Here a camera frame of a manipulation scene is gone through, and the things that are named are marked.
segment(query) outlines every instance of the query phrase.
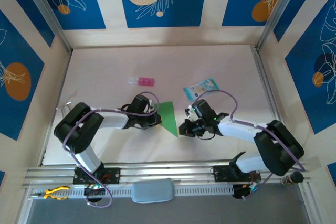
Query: green triangle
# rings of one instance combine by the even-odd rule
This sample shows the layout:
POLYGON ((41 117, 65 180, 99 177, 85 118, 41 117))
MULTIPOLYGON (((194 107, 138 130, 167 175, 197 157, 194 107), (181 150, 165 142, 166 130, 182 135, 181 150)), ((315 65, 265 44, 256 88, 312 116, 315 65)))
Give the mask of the green triangle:
POLYGON ((177 131, 173 102, 160 103, 158 114, 161 116, 162 127, 178 137, 179 132, 177 131))

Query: gray floor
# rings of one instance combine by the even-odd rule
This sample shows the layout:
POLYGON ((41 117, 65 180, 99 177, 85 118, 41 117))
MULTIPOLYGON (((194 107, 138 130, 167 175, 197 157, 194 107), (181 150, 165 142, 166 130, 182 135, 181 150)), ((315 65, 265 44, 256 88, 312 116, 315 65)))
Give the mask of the gray floor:
POLYGON ((35 199, 27 223, 300 224, 309 220, 297 186, 269 184, 246 202, 232 196, 175 197, 157 204, 136 204, 131 198, 116 198, 112 207, 96 209, 87 206, 83 199, 35 199))

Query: white platform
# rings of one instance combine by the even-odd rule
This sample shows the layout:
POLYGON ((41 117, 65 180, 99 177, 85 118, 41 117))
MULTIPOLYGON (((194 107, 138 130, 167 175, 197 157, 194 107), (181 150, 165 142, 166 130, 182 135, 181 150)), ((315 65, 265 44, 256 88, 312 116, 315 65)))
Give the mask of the white platform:
MULTIPOLYGON (((272 113, 250 46, 180 46, 76 49, 73 52, 60 105, 85 102, 96 108, 119 108, 142 91, 152 91, 161 102, 173 101, 177 127, 184 121, 189 101, 184 87, 214 78, 239 102, 236 118, 270 122, 272 113), (128 84, 128 77, 155 78, 154 87, 128 84)), ((213 93, 206 100, 217 113, 231 113, 233 101, 213 93)), ((61 120, 57 112, 53 129, 61 120)), ((175 137, 161 126, 138 129, 101 129, 91 143, 105 163, 189 161, 233 158, 254 152, 253 144, 232 137, 211 141, 175 137)), ((49 139, 43 164, 73 164, 61 143, 49 139)))

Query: small pink object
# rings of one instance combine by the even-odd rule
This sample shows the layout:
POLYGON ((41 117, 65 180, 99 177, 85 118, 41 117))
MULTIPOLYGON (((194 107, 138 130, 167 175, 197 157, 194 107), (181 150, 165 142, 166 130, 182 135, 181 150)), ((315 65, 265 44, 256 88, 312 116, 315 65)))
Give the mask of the small pink object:
POLYGON ((144 78, 144 77, 139 77, 138 80, 138 85, 140 86, 154 86, 154 78, 144 78))
POLYGON ((155 80, 154 78, 144 78, 144 77, 129 77, 129 84, 138 84, 140 86, 154 86, 155 80))

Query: yellow pliers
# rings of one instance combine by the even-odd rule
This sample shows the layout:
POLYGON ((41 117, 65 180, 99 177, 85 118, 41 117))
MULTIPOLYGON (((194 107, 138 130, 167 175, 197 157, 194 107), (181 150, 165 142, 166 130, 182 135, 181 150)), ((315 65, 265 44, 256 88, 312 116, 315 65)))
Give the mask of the yellow pliers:
POLYGON ((61 191, 61 190, 69 190, 70 187, 68 186, 60 186, 60 187, 56 187, 52 190, 46 190, 43 193, 35 193, 35 194, 31 194, 29 195, 30 197, 44 197, 45 199, 47 199, 48 197, 52 198, 52 199, 58 199, 58 200, 63 200, 63 199, 67 199, 68 196, 65 197, 57 197, 55 195, 52 195, 52 193, 55 193, 57 191, 61 191))

